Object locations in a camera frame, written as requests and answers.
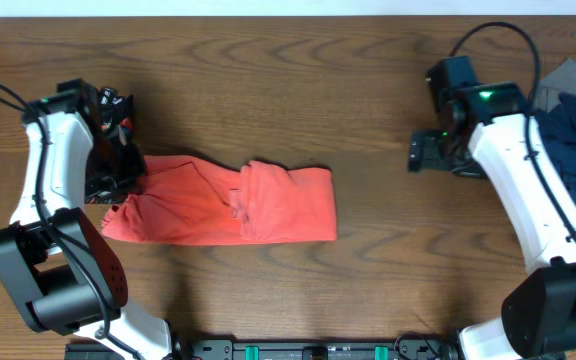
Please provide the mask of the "red soccer t-shirt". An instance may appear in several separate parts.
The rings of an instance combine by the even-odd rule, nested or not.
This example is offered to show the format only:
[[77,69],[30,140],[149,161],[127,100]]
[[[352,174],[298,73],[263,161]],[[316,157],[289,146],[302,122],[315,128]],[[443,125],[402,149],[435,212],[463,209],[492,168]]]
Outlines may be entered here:
[[252,160],[229,170],[197,157],[149,156],[138,193],[112,206],[104,236],[132,243],[231,246],[338,237],[332,173]]

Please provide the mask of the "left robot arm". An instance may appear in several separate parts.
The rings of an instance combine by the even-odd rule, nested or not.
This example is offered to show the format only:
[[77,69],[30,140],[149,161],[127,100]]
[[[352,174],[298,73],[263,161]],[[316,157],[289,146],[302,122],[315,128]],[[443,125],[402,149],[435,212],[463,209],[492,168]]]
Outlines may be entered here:
[[132,301],[124,268],[85,213],[118,204],[146,165],[132,140],[133,100],[81,79],[32,102],[0,84],[22,115],[29,158],[22,195],[0,229],[0,281],[26,325],[73,336],[69,359],[179,359],[164,319]]

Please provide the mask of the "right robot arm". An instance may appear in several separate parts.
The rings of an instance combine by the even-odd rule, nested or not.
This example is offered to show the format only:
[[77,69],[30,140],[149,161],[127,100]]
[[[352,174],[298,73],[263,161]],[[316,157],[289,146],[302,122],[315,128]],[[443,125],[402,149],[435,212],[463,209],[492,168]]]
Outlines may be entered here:
[[408,169],[487,178],[520,243],[527,278],[497,318],[459,332],[465,359],[576,350],[576,205],[514,83],[484,85],[466,56],[426,73],[439,126],[413,133]]

